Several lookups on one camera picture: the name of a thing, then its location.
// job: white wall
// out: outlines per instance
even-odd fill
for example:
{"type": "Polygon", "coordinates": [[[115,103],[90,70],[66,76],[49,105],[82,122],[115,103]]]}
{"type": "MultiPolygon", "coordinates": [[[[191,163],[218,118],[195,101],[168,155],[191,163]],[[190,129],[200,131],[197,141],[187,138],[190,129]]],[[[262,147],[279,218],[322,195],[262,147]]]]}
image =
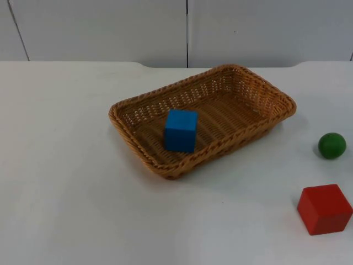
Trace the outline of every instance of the white wall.
{"type": "Polygon", "coordinates": [[[352,0],[189,0],[189,66],[348,61],[352,10],[352,0]]]}
{"type": "Polygon", "coordinates": [[[0,0],[0,61],[27,60],[6,0],[0,0]]]}
{"type": "Polygon", "coordinates": [[[185,0],[12,0],[31,60],[186,66],[185,0]]]}

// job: basket rim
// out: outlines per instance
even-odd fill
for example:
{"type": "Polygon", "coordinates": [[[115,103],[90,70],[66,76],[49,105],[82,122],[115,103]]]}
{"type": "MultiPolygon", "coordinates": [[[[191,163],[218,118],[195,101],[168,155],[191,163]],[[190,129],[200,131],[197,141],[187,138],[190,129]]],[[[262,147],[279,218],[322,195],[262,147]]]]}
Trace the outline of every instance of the basket rim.
{"type": "Polygon", "coordinates": [[[296,103],[291,97],[289,97],[284,92],[280,91],[277,87],[273,86],[267,80],[263,79],[262,77],[260,77],[256,73],[252,72],[251,70],[249,70],[243,66],[234,65],[234,64],[227,64],[227,65],[221,65],[221,66],[212,68],[208,71],[199,73],[197,75],[190,76],[186,79],[169,84],[167,86],[156,89],[154,91],[147,92],[147,93],[141,94],[139,96],[135,96],[132,98],[128,98],[128,99],[119,101],[110,107],[108,116],[109,116],[113,126],[119,131],[119,133],[124,138],[124,140],[126,140],[130,149],[142,160],[142,162],[147,167],[149,167],[149,168],[153,167],[153,169],[157,169],[157,170],[166,170],[166,169],[171,170],[171,169],[177,169],[180,166],[185,165],[187,163],[187,161],[195,161],[199,157],[202,157],[206,153],[213,154],[213,153],[217,153],[217,152],[221,151],[223,149],[224,145],[227,146],[227,145],[231,144],[232,142],[239,140],[241,138],[241,136],[244,135],[244,133],[248,130],[262,128],[262,126],[265,124],[270,124],[270,125],[274,126],[275,124],[279,123],[280,121],[293,115],[296,112],[296,108],[297,108],[296,103]],[[286,104],[288,106],[287,110],[283,111],[283,112],[279,112],[277,115],[275,115],[271,118],[264,118],[263,120],[261,120],[257,123],[254,123],[249,127],[242,129],[241,131],[237,131],[233,134],[226,135],[225,137],[223,137],[220,140],[215,140],[215,141],[211,142],[209,145],[207,145],[206,147],[204,147],[203,149],[199,150],[198,152],[191,153],[191,154],[187,155],[181,161],[176,162],[176,163],[172,163],[172,164],[171,163],[170,164],[158,163],[145,150],[145,148],[139,144],[139,141],[131,134],[130,130],[127,128],[127,126],[124,124],[124,122],[117,115],[117,111],[118,110],[122,111],[124,106],[136,104],[144,99],[159,96],[161,94],[165,94],[177,86],[189,84],[197,78],[201,78],[205,75],[210,75],[214,72],[218,72],[218,71],[222,71],[222,70],[226,70],[226,69],[228,69],[228,70],[237,69],[237,70],[243,71],[243,73],[251,74],[255,78],[257,77],[258,79],[263,81],[265,84],[270,86],[278,94],[278,96],[280,98],[282,98],[286,102],[286,104]]]}

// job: blue cube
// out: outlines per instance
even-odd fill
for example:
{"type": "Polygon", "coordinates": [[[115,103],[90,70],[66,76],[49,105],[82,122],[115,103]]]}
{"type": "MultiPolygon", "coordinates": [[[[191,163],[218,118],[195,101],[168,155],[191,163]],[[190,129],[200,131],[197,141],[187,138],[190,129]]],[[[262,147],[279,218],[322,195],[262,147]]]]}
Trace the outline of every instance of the blue cube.
{"type": "Polygon", "coordinates": [[[164,131],[164,148],[193,153],[196,144],[197,112],[171,109],[164,131]]]}

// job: panel seam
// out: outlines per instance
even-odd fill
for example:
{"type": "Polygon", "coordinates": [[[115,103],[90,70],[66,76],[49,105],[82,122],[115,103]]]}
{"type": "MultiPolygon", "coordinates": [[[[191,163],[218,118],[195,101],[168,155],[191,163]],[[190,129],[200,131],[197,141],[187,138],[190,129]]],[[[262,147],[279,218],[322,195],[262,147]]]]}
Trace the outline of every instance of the panel seam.
{"type": "Polygon", "coordinates": [[[18,24],[17,24],[17,21],[16,21],[16,17],[15,17],[15,14],[13,12],[13,9],[12,9],[12,6],[11,6],[11,3],[10,3],[10,0],[6,0],[7,2],[7,5],[8,5],[8,8],[9,8],[9,11],[11,13],[11,16],[12,16],[12,20],[13,22],[15,23],[15,26],[16,26],[16,29],[17,29],[17,33],[20,37],[20,40],[21,40],[21,43],[22,43],[22,47],[23,47],[23,50],[24,50],[24,53],[26,54],[26,57],[27,57],[27,61],[30,61],[29,60],[29,56],[28,56],[28,52],[27,52],[27,49],[26,49],[26,46],[24,45],[24,41],[23,41],[23,38],[22,38],[22,35],[21,35],[21,32],[20,32],[20,29],[18,28],[18,24]]]}

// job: ball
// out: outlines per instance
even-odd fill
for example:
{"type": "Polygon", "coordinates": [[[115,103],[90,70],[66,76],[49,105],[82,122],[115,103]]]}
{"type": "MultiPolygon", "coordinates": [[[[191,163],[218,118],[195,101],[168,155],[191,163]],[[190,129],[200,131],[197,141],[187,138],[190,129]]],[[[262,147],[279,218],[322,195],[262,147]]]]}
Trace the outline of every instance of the ball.
{"type": "Polygon", "coordinates": [[[330,132],[320,138],[318,147],[324,158],[335,159],[346,151],[347,144],[342,135],[330,132]]]}

